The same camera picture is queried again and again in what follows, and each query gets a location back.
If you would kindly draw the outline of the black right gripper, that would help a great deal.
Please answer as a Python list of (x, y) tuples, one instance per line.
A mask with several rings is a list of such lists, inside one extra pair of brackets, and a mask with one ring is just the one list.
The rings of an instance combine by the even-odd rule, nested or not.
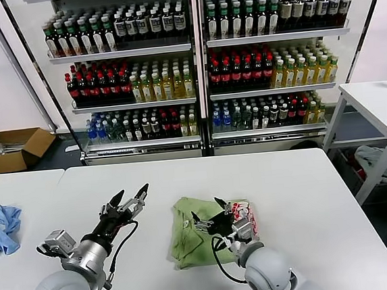
[(218, 197), (214, 197), (214, 200), (223, 209), (224, 212), (220, 212), (208, 221), (201, 220), (194, 212), (191, 212), (195, 228), (198, 231), (207, 231), (210, 235), (232, 233), (234, 215), (232, 213), (231, 203), (225, 202), (223, 199), (220, 199)]

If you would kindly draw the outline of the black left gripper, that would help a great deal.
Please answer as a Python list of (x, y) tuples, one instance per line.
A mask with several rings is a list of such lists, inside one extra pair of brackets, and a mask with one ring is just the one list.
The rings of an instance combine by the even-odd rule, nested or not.
[(91, 233), (84, 235), (81, 241), (92, 241), (99, 244), (104, 250), (111, 249), (119, 230), (143, 210), (148, 190), (149, 186), (146, 183), (137, 191), (134, 198), (129, 199), (124, 205), (120, 205), (124, 191), (119, 191), (103, 205), (99, 223)]

